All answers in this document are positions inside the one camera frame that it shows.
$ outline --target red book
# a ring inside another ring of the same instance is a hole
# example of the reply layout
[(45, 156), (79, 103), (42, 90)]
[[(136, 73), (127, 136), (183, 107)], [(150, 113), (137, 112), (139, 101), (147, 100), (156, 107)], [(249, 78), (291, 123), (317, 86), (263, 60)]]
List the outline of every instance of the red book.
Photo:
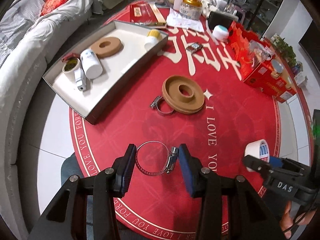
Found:
[(130, 22), (145, 23), (153, 28), (165, 28), (166, 21), (155, 4), (138, 3), (130, 5)]

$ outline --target plastic jar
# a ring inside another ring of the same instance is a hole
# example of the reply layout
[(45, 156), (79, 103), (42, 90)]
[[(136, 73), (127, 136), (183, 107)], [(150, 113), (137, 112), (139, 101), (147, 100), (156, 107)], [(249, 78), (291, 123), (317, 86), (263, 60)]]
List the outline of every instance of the plastic jar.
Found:
[(199, 0), (182, 0), (179, 12), (185, 18), (199, 20), (202, 13), (202, 3)]

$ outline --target black wire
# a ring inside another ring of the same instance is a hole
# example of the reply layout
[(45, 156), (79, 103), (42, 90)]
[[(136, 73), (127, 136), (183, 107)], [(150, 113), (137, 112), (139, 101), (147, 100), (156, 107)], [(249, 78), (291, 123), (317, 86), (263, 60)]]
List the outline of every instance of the black wire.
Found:
[(312, 204), (310, 205), (308, 211), (305, 212), (305, 213), (303, 214), (303, 216), (302, 216), (298, 221), (296, 221), (295, 223), (293, 223), (292, 226), (290, 226), (290, 227), (287, 228), (286, 230), (283, 230), (283, 233), (286, 233), (286, 232), (290, 231), (292, 228), (294, 228), (296, 225), (298, 225), (298, 224), (302, 221), (302, 219), (304, 219), (304, 218), (306, 217), (306, 215), (310, 212), (310, 210), (312, 209), (312, 206), (313, 206), (313, 204), (315, 203), (315, 201), (316, 201), (316, 198), (313, 200), (313, 202), (312, 202)]

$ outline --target green plant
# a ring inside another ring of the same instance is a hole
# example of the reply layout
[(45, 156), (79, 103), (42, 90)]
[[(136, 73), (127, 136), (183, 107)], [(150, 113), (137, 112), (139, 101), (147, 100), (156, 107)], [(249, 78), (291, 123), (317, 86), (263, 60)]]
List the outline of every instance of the green plant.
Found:
[(293, 52), (292, 46), (289, 46), (284, 39), (280, 36), (276, 37), (273, 45), (280, 52), (281, 57), (287, 61), (289, 67), (294, 67), (297, 64), (296, 54)]

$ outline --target black screen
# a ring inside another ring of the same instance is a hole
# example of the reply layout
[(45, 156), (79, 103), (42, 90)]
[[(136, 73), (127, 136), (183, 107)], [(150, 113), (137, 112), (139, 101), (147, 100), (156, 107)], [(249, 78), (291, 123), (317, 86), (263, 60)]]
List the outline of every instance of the black screen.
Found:
[(301, 38), (299, 44), (312, 59), (320, 72), (320, 31), (313, 21)]

